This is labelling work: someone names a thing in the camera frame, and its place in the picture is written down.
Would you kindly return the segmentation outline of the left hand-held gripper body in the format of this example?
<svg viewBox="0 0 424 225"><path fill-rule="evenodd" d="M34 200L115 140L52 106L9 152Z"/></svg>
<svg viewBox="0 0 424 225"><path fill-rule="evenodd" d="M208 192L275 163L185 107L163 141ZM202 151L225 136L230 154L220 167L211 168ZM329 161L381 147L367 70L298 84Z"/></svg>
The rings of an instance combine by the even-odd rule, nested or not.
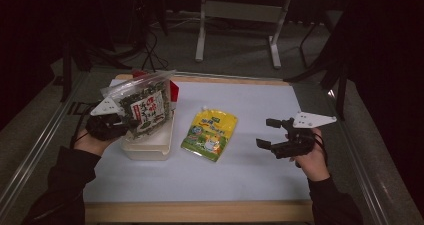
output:
<svg viewBox="0 0 424 225"><path fill-rule="evenodd" d="M119 106L109 97L103 99L91 112L86 130L94 138L107 141L125 135L129 126L122 122Z"/></svg>

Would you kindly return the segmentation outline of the clear bag of dried seaweed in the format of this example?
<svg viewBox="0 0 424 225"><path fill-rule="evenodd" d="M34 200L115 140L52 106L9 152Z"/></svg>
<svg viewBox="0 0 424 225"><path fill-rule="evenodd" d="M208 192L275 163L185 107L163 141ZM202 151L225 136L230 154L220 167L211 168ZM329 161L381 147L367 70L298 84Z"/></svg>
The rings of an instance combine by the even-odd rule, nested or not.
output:
<svg viewBox="0 0 424 225"><path fill-rule="evenodd" d="M118 115L140 121L136 128L129 128L132 138L141 138L162 126L171 118L171 71L157 71L132 78L101 89L104 98L111 98L120 108Z"/></svg>

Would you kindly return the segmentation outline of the white divided lunch box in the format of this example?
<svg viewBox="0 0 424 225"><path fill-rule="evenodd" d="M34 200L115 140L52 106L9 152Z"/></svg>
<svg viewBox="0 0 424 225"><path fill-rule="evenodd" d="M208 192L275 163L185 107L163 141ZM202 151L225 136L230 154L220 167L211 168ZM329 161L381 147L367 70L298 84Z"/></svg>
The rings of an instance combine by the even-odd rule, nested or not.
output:
<svg viewBox="0 0 424 225"><path fill-rule="evenodd" d="M122 151L131 160L164 161L171 150L174 125L174 113L162 126L141 138L132 138L127 133L120 145Z"/></svg>

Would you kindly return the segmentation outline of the person's right hand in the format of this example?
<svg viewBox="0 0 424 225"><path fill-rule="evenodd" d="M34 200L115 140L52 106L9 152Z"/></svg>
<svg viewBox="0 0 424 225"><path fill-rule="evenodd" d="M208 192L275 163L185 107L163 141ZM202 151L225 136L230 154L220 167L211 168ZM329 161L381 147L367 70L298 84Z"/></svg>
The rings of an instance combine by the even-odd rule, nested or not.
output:
<svg viewBox="0 0 424 225"><path fill-rule="evenodd" d="M313 150L306 155L291 157L290 161L296 162L310 181L318 182L328 179L330 173L326 165L325 152L321 147L323 144L321 131L313 128L312 132L316 139Z"/></svg>

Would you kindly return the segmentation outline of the metal floor rail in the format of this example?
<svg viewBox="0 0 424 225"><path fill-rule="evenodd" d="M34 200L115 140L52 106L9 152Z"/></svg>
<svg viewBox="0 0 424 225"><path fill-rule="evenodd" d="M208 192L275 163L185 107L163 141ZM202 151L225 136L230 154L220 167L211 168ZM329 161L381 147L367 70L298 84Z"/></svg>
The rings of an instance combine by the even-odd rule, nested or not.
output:
<svg viewBox="0 0 424 225"><path fill-rule="evenodd" d="M63 102L61 88L48 85L0 131L0 222L13 207L86 77L82 72L74 78Z"/></svg>
<svg viewBox="0 0 424 225"><path fill-rule="evenodd" d="M387 150L371 116L353 89L344 100L344 120L325 131L330 168L336 184L350 192L365 225L390 225L379 169L387 163Z"/></svg>

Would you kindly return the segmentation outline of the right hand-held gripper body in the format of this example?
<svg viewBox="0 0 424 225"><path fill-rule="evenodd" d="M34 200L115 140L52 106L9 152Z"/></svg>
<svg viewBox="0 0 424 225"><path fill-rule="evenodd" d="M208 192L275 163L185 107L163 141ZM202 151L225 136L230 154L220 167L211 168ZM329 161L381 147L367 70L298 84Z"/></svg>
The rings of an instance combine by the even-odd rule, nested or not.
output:
<svg viewBox="0 0 424 225"><path fill-rule="evenodd" d="M312 128L334 123L337 118L298 112L294 118L288 120L290 121L288 127L274 127L284 128L288 136L286 142L273 144L276 148L271 150L271 152L277 159L306 155L311 152L316 142Z"/></svg>

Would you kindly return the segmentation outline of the black metal stand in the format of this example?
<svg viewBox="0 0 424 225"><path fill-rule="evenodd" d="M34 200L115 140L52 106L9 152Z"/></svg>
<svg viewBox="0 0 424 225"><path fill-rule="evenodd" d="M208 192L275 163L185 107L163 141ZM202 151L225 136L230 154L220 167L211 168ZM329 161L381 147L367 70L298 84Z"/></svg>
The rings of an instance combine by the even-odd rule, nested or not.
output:
<svg viewBox="0 0 424 225"><path fill-rule="evenodd" d="M129 69L129 66L118 62L111 55L101 51L95 45L78 36L67 36L63 41L62 49L62 76L59 84L62 86L61 102L68 99L72 91L72 63L81 71L90 71L93 67L89 58L89 53L93 53L106 64L117 69Z"/></svg>

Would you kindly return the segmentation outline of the yellow and green sauce pouch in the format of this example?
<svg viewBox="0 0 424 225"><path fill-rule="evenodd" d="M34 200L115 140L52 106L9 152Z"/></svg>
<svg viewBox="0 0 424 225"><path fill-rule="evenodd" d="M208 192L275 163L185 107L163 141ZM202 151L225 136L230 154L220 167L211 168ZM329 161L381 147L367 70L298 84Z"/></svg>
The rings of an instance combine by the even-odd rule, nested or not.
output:
<svg viewBox="0 0 424 225"><path fill-rule="evenodd" d="M231 139L238 118L217 109L197 113L181 147L210 161L217 162Z"/></svg>

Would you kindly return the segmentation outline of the wooden table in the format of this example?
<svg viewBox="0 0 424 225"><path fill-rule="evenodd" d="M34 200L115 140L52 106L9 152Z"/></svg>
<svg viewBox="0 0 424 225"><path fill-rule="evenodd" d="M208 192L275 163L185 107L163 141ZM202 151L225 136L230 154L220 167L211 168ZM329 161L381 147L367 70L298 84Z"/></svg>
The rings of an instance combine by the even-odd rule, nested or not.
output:
<svg viewBox="0 0 424 225"><path fill-rule="evenodd" d="M178 77L175 81L177 84L204 82L290 86L280 81L199 77ZM282 222L308 221L312 217L309 197L301 200L86 202L86 209L89 222Z"/></svg>

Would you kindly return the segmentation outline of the red seasoning packet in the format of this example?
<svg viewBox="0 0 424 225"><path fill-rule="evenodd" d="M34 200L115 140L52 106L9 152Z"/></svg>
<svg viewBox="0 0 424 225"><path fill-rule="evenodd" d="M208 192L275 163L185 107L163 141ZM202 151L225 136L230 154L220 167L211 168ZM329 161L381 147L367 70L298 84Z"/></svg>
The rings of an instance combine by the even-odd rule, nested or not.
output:
<svg viewBox="0 0 424 225"><path fill-rule="evenodd" d="M133 70L132 71L132 76L134 78L136 77L140 77L143 75L146 75L147 71L142 71L142 70ZM170 94L171 94L171 98L170 100L172 102L176 102L178 100L178 94L179 94L179 87L173 82L170 82Z"/></svg>

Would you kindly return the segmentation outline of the black chair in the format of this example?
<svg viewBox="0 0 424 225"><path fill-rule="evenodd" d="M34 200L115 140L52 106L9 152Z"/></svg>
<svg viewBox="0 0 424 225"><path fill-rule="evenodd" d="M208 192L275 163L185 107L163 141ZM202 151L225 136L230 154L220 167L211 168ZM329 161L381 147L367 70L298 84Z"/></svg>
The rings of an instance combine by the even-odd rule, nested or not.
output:
<svg viewBox="0 0 424 225"><path fill-rule="evenodd" d="M321 71L326 71L322 80L319 82L319 85L323 90L330 92L334 85L338 84L338 88L336 90L337 95L335 96L335 109L340 119L344 120L344 102L348 78L348 63L350 57L347 55L342 55L342 46L335 45L332 38L329 37L318 57L310 65L308 65L305 60L303 44L315 29L315 27L316 24L314 24L309 29L299 45L301 59L307 70L303 73L300 73L299 75L285 78L284 81L295 83L311 77Z"/></svg>

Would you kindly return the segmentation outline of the person's left hand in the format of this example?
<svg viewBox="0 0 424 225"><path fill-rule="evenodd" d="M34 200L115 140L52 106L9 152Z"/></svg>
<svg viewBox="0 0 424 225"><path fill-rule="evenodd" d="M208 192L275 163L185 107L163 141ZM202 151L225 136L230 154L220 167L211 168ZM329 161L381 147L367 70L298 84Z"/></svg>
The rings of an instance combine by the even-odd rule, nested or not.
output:
<svg viewBox="0 0 424 225"><path fill-rule="evenodd" d="M115 141L116 138L106 141L98 140L91 136L86 130L81 130L77 135L73 148L102 156L105 150Z"/></svg>

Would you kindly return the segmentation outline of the white table mat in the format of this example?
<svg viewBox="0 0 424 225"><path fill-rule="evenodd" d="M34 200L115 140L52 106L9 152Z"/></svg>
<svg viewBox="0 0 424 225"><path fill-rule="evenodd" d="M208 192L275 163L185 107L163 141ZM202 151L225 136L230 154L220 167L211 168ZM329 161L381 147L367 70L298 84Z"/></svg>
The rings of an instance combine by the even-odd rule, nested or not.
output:
<svg viewBox="0 0 424 225"><path fill-rule="evenodd" d="M299 110L290 86L179 82L172 145L164 161L129 159L118 142L96 166L84 192L87 203L307 199L303 172L286 159L256 146L258 138L278 143L283 129L265 120L288 119ZM203 107L234 114L233 136L221 157L209 161L180 147Z"/></svg>

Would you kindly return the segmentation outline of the white desk frame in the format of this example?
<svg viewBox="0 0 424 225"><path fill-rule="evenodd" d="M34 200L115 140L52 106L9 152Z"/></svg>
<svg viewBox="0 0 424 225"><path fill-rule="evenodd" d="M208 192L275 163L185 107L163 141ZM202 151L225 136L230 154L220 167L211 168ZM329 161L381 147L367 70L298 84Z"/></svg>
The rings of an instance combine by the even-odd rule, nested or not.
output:
<svg viewBox="0 0 424 225"><path fill-rule="evenodd" d="M270 6L261 4L246 4L227 1L201 0L200 3L200 27L195 53L195 61L204 60L206 19L224 18L255 22L274 23L276 25L274 33L268 37L268 47L272 64L275 69L281 68L281 61L278 51L278 39L286 21L289 6L292 0L283 0L280 6Z"/></svg>

